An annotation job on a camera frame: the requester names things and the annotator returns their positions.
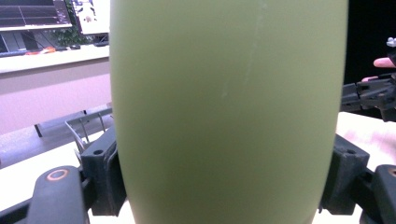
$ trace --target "pale green ceramic vase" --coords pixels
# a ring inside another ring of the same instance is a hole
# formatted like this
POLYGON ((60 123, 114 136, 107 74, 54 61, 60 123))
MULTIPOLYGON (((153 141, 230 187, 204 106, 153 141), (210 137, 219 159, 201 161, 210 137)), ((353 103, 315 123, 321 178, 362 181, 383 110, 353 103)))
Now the pale green ceramic vase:
POLYGON ((311 223, 347 1, 112 0, 111 86, 136 224, 311 223))

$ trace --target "white counter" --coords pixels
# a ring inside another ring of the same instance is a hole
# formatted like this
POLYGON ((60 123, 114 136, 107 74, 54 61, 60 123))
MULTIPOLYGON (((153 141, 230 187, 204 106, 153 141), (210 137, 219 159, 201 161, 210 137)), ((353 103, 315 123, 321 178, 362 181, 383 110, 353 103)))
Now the white counter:
POLYGON ((110 103, 108 50, 0 58, 0 134, 110 103))

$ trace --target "green vase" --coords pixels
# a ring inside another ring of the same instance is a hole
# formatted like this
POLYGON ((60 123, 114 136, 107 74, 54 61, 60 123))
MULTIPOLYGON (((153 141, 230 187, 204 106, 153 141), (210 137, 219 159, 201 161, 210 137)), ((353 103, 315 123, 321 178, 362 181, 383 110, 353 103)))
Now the green vase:
POLYGON ((347 1, 111 4, 136 224, 311 223, 332 155, 347 1))

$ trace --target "monitor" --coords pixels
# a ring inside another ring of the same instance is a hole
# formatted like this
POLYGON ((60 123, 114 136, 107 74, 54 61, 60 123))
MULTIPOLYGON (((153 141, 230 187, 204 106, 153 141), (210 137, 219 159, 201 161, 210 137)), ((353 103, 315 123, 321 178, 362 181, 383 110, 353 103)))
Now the monitor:
POLYGON ((0 0, 0 32, 68 27, 64 0, 0 0))
POLYGON ((72 0, 72 3, 82 35, 108 35, 110 0, 72 0))

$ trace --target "finger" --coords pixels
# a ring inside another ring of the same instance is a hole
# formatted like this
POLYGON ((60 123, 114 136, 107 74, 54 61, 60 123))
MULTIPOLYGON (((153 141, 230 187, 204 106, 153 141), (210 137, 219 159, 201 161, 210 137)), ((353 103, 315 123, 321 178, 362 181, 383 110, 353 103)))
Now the finger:
POLYGON ((379 58, 374 61, 375 67, 396 67, 390 58, 379 58))

